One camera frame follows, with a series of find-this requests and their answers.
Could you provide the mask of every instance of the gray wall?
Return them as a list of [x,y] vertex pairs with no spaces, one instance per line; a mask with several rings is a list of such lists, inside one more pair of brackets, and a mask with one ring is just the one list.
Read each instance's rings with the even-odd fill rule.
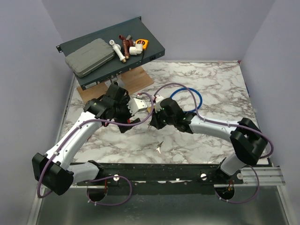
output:
[[31,159],[54,143],[70,86],[61,38],[38,0],[1,1],[0,224],[26,224]]
[[276,0],[241,69],[300,221],[300,1]]
[[165,60],[240,60],[274,0],[42,0],[63,41],[142,21]]

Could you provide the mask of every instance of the blue cable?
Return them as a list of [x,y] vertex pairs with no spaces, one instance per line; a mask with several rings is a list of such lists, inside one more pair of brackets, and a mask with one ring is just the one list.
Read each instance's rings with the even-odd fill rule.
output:
[[[202,106],[202,102],[203,102],[202,96],[201,96],[201,94],[200,94],[197,90],[195,90],[195,89],[193,89],[193,88],[189,88],[189,89],[190,89],[191,91],[195,92],[195,93],[199,96],[199,98],[200,98],[200,103],[199,103],[199,105],[197,106],[197,109],[199,109],[199,108]],[[186,90],[186,88],[180,88],[180,89],[174,91],[173,94],[171,94],[170,98],[172,98],[175,94],[177,94],[179,91],[182,91],[182,90]]]

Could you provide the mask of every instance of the marble table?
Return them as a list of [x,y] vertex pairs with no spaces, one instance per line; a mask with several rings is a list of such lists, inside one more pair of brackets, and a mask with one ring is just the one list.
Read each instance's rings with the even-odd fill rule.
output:
[[[171,82],[182,83],[198,90],[203,97],[200,114],[220,120],[240,120],[248,117],[256,123],[247,89],[238,63],[188,63],[150,62],[142,66],[153,79],[154,84],[143,89],[149,94],[162,85]],[[168,86],[160,95],[169,97],[179,87]],[[84,103],[76,88],[71,101],[62,134],[64,135],[83,111]],[[184,110],[193,108],[193,101],[187,91],[173,98]],[[145,118],[146,112],[134,118]],[[161,154],[156,151],[163,142]],[[148,128],[148,123],[133,127],[121,134],[115,125],[100,128],[78,151],[74,161],[95,160],[100,163],[177,163],[218,164],[233,152],[231,143],[202,134],[188,134],[166,126],[161,130]],[[261,159],[259,164],[267,164]]]

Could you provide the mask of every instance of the brown pipe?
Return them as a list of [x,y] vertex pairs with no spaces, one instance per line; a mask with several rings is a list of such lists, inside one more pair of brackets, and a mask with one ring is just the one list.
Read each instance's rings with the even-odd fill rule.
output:
[[124,55],[126,59],[129,59],[129,47],[134,46],[133,40],[126,40],[126,38],[123,35],[119,35],[120,40],[122,40],[123,49],[124,49]]

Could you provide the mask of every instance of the robotic arm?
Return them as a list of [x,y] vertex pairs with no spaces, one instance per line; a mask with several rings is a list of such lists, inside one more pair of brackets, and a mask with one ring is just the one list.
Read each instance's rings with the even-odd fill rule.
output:
[[[137,98],[130,100],[125,89],[117,85],[110,85],[105,95],[87,102],[84,112],[77,122],[54,147],[44,155],[37,153],[33,157],[35,179],[41,179],[42,184],[56,194],[62,195],[73,183],[93,180],[101,176],[103,168],[94,161],[70,165],[76,152],[96,130],[106,126],[105,122],[100,122],[98,119],[114,119],[118,123],[134,124],[140,122],[140,119],[132,122],[129,119],[138,110],[146,107],[144,100]],[[240,124],[259,131],[255,124],[247,118],[233,122],[215,119],[214,121]],[[267,141],[254,132],[239,127],[214,124],[208,119],[203,121],[194,112],[183,112],[177,102],[171,98],[156,98],[155,112],[152,114],[150,125],[157,129],[173,125],[181,132],[206,134],[230,141],[235,152],[225,158],[216,171],[218,176],[225,179],[230,178],[245,165],[256,165],[267,145]],[[131,128],[132,126],[119,126],[121,133],[125,133]]]

